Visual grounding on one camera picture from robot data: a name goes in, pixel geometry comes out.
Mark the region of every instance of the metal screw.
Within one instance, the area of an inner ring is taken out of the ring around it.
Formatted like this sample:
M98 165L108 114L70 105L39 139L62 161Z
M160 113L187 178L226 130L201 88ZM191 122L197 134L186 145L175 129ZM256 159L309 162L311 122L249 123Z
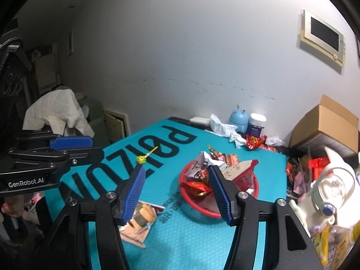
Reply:
M286 205L286 201L285 201L284 199L279 199L279 200L278 200L278 204L279 204L280 206L285 206L285 205Z
M240 192L240 193L239 193L239 197L240 197L241 199L246 199L247 197L249 197L249 194L246 193L246 192Z
M76 199L70 199L70 200L68 201L68 204L69 204L70 206L75 206L75 205L77 204L77 200L76 200Z
M116 196L116 193L114 191L109 191L106 193L106 197L109 199L113 199Z

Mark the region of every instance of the white wall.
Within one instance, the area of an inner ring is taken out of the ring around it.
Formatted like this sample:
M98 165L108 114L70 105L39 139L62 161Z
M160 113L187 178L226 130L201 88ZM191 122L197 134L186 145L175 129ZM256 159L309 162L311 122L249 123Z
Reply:
M301 50L301 10L344 34L341 73ZM170 116L227 121L240 104L286 137L326 93L360 116L356 40L329 0L91 0L59 41L75 91L126 112L133 131Z

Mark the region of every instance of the ceiling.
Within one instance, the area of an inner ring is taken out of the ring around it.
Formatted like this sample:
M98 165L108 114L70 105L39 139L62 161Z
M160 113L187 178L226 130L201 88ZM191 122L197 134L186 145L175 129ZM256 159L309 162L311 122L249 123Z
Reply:
M0 37L0 43L14 37L24 39L25 50L56 41L87 0L28 0L14 16L19 28Z

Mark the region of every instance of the crumpled tissue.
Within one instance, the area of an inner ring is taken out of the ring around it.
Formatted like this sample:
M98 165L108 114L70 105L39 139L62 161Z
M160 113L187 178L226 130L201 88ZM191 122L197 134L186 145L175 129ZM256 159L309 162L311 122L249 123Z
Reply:
M268 136L266 138L265 144L267 146L283 146L285 143L278 136Z
M246 144L246 140L236 132L237 126L222 124L220 119L214 114L210 116L210 127L213 132L206 130L207 132L229 138L229 142L234 142L236 148Z

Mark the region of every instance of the human hand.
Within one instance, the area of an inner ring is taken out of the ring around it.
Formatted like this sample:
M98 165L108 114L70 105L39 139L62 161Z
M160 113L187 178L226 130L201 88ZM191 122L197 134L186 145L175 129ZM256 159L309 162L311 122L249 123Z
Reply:
M11 196L4 198L5 203L1 207L1 211L11 217L20 217L24 212L24 195ZM0 212L0 222L4 217Z

